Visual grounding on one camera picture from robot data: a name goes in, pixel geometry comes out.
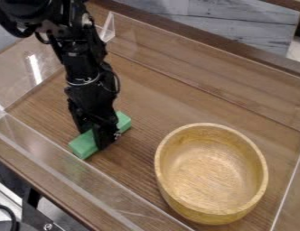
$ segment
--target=green foam block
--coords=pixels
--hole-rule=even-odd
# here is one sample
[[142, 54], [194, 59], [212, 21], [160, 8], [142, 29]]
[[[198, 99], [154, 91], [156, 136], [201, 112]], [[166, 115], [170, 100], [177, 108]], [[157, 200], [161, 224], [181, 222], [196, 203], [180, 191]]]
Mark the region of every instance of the green foam block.
[[[132, 128], [132, 119], [122, 113], [117, 112], [120, 119], [118, 129], [124, 134]], [[70, 143], [69, 148], [73, 153], [82, 159], [87, 159], [95, 152], [99, 151], [99, 147], [95, 145], [94, 141], [94, 131], [90, 129], [86, 133], [81, 134]]]

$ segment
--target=bowl rim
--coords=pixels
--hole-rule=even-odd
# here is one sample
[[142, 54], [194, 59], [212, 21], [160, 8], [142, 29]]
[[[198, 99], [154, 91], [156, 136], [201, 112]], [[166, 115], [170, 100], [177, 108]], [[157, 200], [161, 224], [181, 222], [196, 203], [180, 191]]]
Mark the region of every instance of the bowl rim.
[[[229, 132], [238, 135], [248, 142], [248, 144], [253, 147], [253, 149], [256, 150], [256, 155], [259, 157], [259, 160], [260, 160], [261, 166], [263, 166], [264, 178], [263, 178], [260, 188], [259, 188], [259, 191], [257, 191], [256, 195], [238, 208], [228, 208], [228, 209], [217, 209], [217, 210], [208, 209], [208, 208], [201, 208], [201, 207], [188, 203], [186, 201], [184, 201], [180, 197], [177, 197], [174, 195], [173, 191], [170, 190], [170, 188], [169, 188], [168, 183], [164, 181], [164, 175], [162, 175], [162, 172], [161, 172], [161, 164], [160, 164], [162, 148], [164, 148], [164, 146], [165, 146], [165, 144], [169, 141], [172, 136], [174, 136], [176, 134], [178, 134], [181, 131], [184, 131], [186, 129], [190, 129], [193, 127], [200, 127], [200, 126], [217, 127], [220, 129], [228, 130]], [[213, 124], [213, 123], [196, 123], [196, 124], [185, 125], [185, 126], [177, 128], [173, 132], [170, 132], [168, 134], [168, 136], [165, 137], [165, 139], [162, 140], [161, 144], [157, 147], [156, 174], [157, 174], [157, 181], [161, 184], [164, 190], [168, 192], [169, 196], [178, 203], [181, 203], [186, 208], [189, 208], [190, 210], [194, 210], [194, 211], [197, 211], [200, 213], [205, 213], [205, 214], [209, 214], [209, 215], [228, 216], [228, 215], [237, 214], [237, 213], [240, 213], [242, 211], [249, 210], [257, 204], [257, 202], [261, 200], [261, 198], [263, 198], [263, 196], [264, 196], [264, 194], [267, 192], [268, 185], [269, 185], [269, 167], [268, 167], [267, 159], [265, 159], [265, 156], [264, 156], [263, 152], [260, 151], [257, 145], [255, 144], [255, 142], [241, 132], [236, 131], [234, 129], [229, 128], [225, 125], [218, 125], [218, 124]]]

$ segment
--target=wooden bowl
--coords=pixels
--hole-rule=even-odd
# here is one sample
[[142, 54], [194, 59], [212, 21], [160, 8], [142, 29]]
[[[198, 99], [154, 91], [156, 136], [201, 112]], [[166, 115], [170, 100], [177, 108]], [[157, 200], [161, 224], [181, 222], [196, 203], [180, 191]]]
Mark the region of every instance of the wooden bowl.
[[157, 148], [156, 172], [169, 205], [208, 225], [241, 219], [269, 184], [267, 160], [255, 143], [214, 124], [186, 125], [168, 135]]

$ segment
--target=wooden table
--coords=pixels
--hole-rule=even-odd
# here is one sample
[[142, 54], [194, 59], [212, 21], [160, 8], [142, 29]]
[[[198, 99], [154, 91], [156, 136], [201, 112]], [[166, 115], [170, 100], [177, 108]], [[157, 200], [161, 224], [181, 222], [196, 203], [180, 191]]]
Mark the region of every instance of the wooden table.
[[[7, 109], [11, 115], [0, 122], [0, 161], [93, 230], [188, 230], [140, 196], [194, 230], [271, 230], [300, 157], [300, 63], [129, 6], [102, 0], [91, 2], [90, 9], [98, 22], [109, 10], [122, 14], [116, 14], [117, 38], [109, 44], [108, 60], [122, 81], [117, 108], [130, 115], [133, 129], [86, 162], [66, 151], [78, 132], [63, 94], [65, 71], [53, 52], [45, 51], [50, 48], [30, 38], [0, 54], [3, 85], [6, 77], [30, 75], [27, 62], [19, 60], [29, 51], [41, 54], [43, 78], [54, 74]], [[6, 68], [17, 63], [14, 69]], [[249, 216], [228, 226], [184, 220], [157, 190], [158, 143], [173, 129], [196, 122], [241, 131], [269, 164], [267, 196]], [[292, 215], [293, 210], [284, 212]], [[300, 230], [300, 223], [288, 218], [283, 224]]]

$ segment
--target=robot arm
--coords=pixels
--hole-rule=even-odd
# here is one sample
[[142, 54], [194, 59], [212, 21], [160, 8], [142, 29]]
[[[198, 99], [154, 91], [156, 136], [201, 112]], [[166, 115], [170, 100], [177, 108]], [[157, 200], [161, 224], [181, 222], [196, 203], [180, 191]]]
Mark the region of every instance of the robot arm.
[[69, 111], [81, 133], [94, 130], [104, 150], [120, 137], [113, 107], [120, 79], [105, 62], [99, 39], [85, 0], [0, 0], [0, 24], [17, 37], [35, 34], [50, 44], [67, 71]]

